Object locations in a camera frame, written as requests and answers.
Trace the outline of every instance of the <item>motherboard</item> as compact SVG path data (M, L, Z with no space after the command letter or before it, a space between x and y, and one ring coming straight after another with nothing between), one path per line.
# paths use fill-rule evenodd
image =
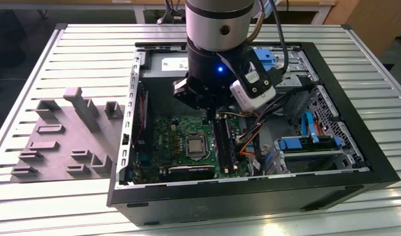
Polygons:
M241 133L236 116L225 116L230 147ZM185 181L248 176L248 162L234 160L222 169L213 125L202 117L169 117L154 120L153 149L138 154L140 168L133 170L140 183Z

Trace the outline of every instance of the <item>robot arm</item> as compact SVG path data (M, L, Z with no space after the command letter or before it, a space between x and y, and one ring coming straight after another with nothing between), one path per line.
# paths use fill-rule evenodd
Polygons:
M260 108L274 96L282 69L265 71L248 43L256 38L264 19L248 35L254 0L186 0L189 71L174 83L174 97L208 118L233 98L245 111Z

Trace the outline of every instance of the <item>sticker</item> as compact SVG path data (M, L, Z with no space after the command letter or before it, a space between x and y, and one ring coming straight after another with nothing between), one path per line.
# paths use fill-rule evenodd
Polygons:
M250 84L253 84L258 80L258 74L257 74L256 70L253 70L250 73L248 73L245 75L245 78L246 78L248 82Z
M162 71L188 70L188 58L164 58L161 61Z
M332 1L321 1L318 4L320 5L334 5L336 3Z
M257 169L257 170L260 170L260 163L258 163L258 161L254 159L254 161L253 161L253 166L254 166L254 168Z
M112 3L130 3L130 0L112 0Z

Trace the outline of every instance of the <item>orange wire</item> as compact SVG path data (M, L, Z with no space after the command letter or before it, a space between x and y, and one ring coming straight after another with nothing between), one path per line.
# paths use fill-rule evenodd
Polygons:
M244 153L241 153L241 155L256 156L252 152L244 152Z
M258 128L258 130L256 131L256 133L252 135L252 137L250 137L249 140L246 141L244 147L241 148L241 151L240 151L240 154L241 154L241 155L242 155L242 153L244 153L244 150L245 150L248 144L252 142L252 140L254 139L256 135L258 134L260 130L261 130L261 127Z
M242 111L241 111L240 114L244 115L244 116L250 115L250 114L253 114L253 116L256 116L256 117L258 116L258 114L257 114L256 112L253 112L253 113L246 113L246 112L242 112Z

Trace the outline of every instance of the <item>floor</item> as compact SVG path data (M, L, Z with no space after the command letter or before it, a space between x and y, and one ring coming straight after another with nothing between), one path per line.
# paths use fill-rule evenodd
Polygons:
M134 16L128 11L113 10L88 10L65 11L50 10L46 20L41 20L36 11L16 10L17 18L21 22L26 38L20 42L22 51L26 53L26 59L14 68L0 68L0 127L9 113L17 95L21 91L25 80L33 70L36 61L50 37L57 23L76 24L134 24ZM146 22L156 22L158 12L146 12ZM394 41L380 58L382 63L394 63L392 75L401 84L401 44Z

